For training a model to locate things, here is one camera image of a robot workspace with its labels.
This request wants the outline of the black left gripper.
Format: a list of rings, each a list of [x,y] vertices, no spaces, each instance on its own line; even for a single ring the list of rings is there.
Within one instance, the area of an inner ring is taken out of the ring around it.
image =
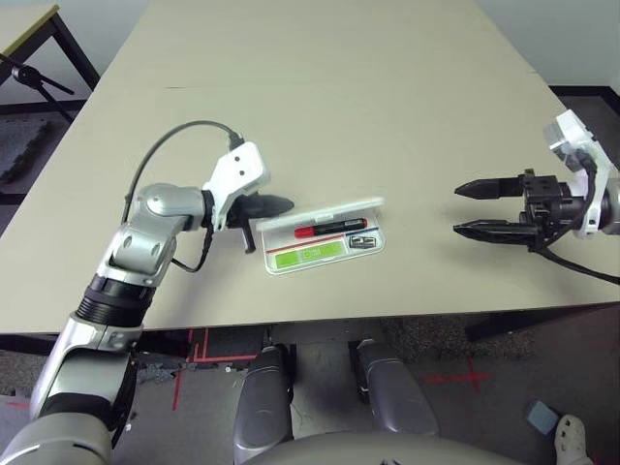
[[[234,200],[227,214],[227,228],[242,230],[244,251],[252,254],[256,251],[256,244],[249,223],[249,210],[251,218],[274,218],[294,207],[295,203],[290,199],[275,195],[241,195]]]

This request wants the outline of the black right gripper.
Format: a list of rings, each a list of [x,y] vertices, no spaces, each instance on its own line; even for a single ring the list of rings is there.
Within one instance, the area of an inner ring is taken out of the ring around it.
[[[583,196],[574,196],[566,182],[554,175],[535,175],[526,170],[517,177],[476,179],[454,190],[474,200],[523,196],[519,223],[506,220],[474,220],[452,227],[464,237],[488,243],[526,243],[530,252],[550,246],[580,228],[587,209]]]

